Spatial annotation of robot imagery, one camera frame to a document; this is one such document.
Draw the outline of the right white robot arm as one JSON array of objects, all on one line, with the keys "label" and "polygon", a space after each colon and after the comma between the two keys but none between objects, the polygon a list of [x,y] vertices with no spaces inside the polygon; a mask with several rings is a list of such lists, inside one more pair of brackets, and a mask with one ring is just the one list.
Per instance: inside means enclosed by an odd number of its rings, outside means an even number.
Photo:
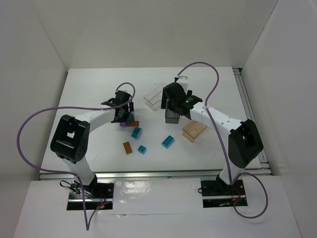
[{"label": "right white robot arm", "polygon": [[215,129],[224,151],[225,168],[216,177],[217,187],[229,189],[264,146],[254,121],[232,118],[209,106],[195,95],[185,93],[181,84],[173,82],[162,90],[161,108]]}]

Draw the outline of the teal lego brick long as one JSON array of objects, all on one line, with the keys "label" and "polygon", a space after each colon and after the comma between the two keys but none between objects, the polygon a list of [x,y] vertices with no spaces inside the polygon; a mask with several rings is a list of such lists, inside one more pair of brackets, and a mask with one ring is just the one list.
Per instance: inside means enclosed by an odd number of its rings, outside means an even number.
[{"label": "teal lego brick long", "polygon": [[168,148],[174,141],[174,138],[169,135],[163,142],[162,142],[162,146],[164,148]]}]

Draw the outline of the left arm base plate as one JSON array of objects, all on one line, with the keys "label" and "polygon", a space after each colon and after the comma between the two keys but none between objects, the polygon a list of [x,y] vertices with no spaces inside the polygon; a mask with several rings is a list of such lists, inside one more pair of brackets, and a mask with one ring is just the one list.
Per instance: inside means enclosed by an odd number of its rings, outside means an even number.
[{"label": "left arm base plate", "polygon": [[[67,211],[82,211],[83,210],[83,196],[80,184],[76,181],[71,183],[65,180],[60,181],[60,186],[69,189],[69,196],[67,202]],[[98,206],[102,207],[100,210],[113,209],[113,192],[114,183],[106,182],[99,183],[97,190],[89,192],[84,190],[85,204],[87,210],[95,210]]]}]

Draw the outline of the teal lego brick square large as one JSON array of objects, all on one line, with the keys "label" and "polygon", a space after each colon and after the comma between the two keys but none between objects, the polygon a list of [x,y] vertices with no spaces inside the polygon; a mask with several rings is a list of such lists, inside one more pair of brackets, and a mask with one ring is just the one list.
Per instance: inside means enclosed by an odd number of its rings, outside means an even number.
[{"label": "teal lego brick square large", "polygon": [[131,136],[135,139],[138,139],[142,133],[142,129],[140,127],[135,127]]}]

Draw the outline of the orange lego brick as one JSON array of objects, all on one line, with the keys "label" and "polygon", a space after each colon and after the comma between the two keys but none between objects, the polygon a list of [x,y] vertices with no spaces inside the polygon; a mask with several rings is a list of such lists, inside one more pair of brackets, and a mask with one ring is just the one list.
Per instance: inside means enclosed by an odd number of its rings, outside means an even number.
[{"label": "orange lego brick", "polygon": [[131,145],[130,145],[129,141],[124,142],[124,143],[123,143],[123,147],[124,147],[125,153],[126,153],[127,155],[133,153],[133,150],[132,150],[132,148],[131,148]]},{"label": "orange lego brick", "polygon": [[127,127],[138,127],[139,126],[139,121],[128,121],[127,122]]}]

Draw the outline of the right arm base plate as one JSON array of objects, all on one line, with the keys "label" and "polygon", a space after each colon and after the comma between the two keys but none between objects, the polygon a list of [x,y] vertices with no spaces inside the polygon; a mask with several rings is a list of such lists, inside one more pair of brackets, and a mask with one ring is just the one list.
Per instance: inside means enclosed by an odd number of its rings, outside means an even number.
[{"label": "right arm base plate", "polygon": [[242,180],[225,191],[221,191],[215,180],[202,180],[198,193],[202,195],[203,208],[222,208],[236,206],[248,206],[246,192]]}]

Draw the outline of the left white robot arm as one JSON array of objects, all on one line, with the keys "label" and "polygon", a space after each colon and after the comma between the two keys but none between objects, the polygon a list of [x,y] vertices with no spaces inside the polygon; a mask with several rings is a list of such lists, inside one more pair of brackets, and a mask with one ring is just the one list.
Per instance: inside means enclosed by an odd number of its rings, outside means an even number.
[{"label": "left white robot arm", "polygon": [[92,193],[99,188],[97,176],[90,169],[85,157],[88,150],[89,134],[106,123],[126,122],[132,96],[118,90],[115,97],[101,103],[99,110],[88,111],[75,117],[63,115],[57,125],[50,149],[74,173],[77,183]]}]

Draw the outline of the teal lego brick small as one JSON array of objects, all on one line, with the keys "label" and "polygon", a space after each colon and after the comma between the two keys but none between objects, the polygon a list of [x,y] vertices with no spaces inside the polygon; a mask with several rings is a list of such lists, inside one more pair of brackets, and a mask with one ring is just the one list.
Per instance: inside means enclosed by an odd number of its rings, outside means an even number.
[{"label": "teal lego brick small", "polygon": [[141,154],[145,154],[145,152],[146,152],[146,147],[140,145],[139,148],[138,148],[138,152],[141,153]]}]

